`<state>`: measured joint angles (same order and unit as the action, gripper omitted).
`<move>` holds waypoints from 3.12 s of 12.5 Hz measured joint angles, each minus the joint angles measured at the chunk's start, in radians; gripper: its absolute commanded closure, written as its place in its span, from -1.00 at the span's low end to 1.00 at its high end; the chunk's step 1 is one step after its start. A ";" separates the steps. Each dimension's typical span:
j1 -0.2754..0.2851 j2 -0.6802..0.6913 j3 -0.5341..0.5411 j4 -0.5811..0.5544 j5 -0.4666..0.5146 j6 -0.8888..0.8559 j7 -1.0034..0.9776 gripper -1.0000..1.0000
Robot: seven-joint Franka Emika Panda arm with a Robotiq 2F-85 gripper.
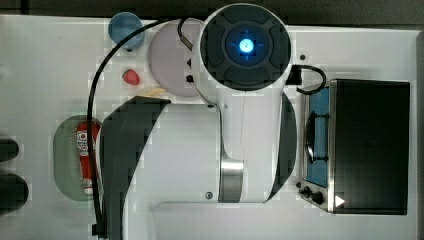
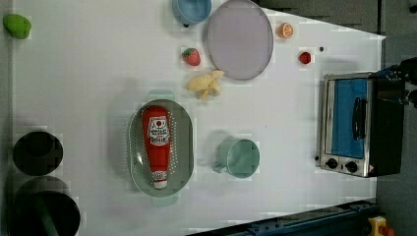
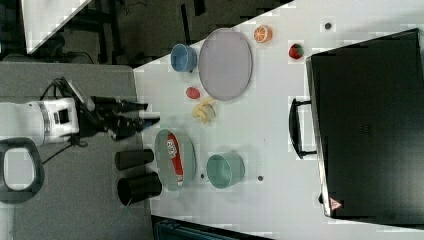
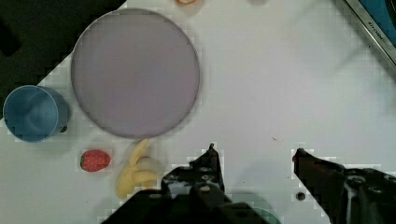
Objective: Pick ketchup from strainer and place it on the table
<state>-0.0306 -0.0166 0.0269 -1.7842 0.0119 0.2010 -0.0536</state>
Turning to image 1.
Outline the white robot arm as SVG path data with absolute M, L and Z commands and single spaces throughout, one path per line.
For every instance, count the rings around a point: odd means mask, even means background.
M 265 203 L 296 159 L 296 120 L 283 92 L 292 68 L 284 23 L 254 4 L 212 13 L 193 43 L 201 104 L 136 96 L 103 122 L 108 240 L 156 240 L 167 203 Z

